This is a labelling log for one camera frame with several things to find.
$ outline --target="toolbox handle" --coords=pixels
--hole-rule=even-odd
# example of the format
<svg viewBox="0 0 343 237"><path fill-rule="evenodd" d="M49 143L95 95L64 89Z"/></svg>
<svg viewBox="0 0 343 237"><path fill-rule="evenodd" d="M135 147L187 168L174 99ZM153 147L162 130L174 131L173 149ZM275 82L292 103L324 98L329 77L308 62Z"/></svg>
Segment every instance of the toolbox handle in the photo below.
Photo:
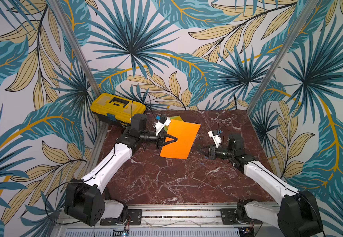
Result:
<svg viewBox="0 0 343 237"><path fill-rule="evenodd" d="M113 97L113 98L110 100L109 103L111 103L111 102L119 102L119 103L122 103L122 104L124 104L124 105L123 105L123 108L126 107L127 104L129 103L129 101L126 101L126 100L123 100L123 99L117 98L117 97Z"/></svg>

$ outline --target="metal mounting plate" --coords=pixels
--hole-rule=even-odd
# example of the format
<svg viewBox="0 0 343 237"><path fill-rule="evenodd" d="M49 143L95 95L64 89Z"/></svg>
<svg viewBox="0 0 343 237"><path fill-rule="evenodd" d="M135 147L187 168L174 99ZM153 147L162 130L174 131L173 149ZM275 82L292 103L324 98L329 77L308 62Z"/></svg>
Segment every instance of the metal mounting plate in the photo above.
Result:
<svg viewBox="0 0 343 237"><path fill-rule="evenodd" d="M235 208L225 208L225 209L220 209L220 214L221 214L221 220L223 225L237 225L239 224L236 221L235 217ZM262 221L259 220L254 220L254 224L261 224Z"/></svg>

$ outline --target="wallpaper wall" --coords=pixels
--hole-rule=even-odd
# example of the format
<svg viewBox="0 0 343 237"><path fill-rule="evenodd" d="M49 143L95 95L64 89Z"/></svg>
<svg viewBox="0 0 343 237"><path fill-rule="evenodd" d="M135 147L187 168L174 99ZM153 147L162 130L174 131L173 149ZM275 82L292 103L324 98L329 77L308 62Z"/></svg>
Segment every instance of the wallpaper wall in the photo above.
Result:
<svg viewBox="0 0 343 237"><path fill-rule="evenodd" d="M64 3L75 12L85 5ZM80 178L90 159L98 131L92 101L47 2L0 0L0 237L48 235L46 195ZM64 188L47 202L52 217Z"/></svg>
<svg viewBox="0 0 343 237"><path fill-rule="evenodd" d="M246 109L306 1L89 0L70 20L104 92L153 109Z"/></svg>
<svg viewBox="0 0 343 237"><path fill-rule="evenodd" d="M308 21L250 118L274 173L312 192L326 236L343 236L343 0Z"/></svg>

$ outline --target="marble tabletop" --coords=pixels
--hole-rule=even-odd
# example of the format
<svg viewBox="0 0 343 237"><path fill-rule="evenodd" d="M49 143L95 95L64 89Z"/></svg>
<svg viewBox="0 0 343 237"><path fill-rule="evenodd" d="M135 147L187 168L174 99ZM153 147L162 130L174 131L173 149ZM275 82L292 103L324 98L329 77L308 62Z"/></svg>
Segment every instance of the marble tabletop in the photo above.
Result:
<svg viewBox="0 0 343 237"><path fill-rule="evenodd" d="M181 116L185 122L200 124L192 149L187 159L160 157L161 149L154 144L139 148L113 176L107 187L112 199L127 204L159 203L204 203L237 202L252 198L256 201L274 201L252 179L225 164L221 159L208 160L197 152L198 145L213 144L207 132L223 131L224 139L230 130L244 138L245 150L271 170L264 150L244 110L231 111L153 111L154 115ZM152 113L147 112L148 129L154 122ZM101 160L112 149L122 128L109 126L100 154Z"/></svg>

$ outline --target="yellow toolbox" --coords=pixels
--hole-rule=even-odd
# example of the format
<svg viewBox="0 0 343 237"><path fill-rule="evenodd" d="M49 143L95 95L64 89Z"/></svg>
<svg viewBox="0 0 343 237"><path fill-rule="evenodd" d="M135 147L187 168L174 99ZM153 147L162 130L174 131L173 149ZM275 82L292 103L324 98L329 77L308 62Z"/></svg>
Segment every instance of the yellow toolbox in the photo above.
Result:
<svg viewBox="0 0 343 237"><path fill-rule="evenodd" d="M146 107L136 101L103 93L91 104L90 109L102 122L127 127L131 124L131 116L144 113Z"/></svg>

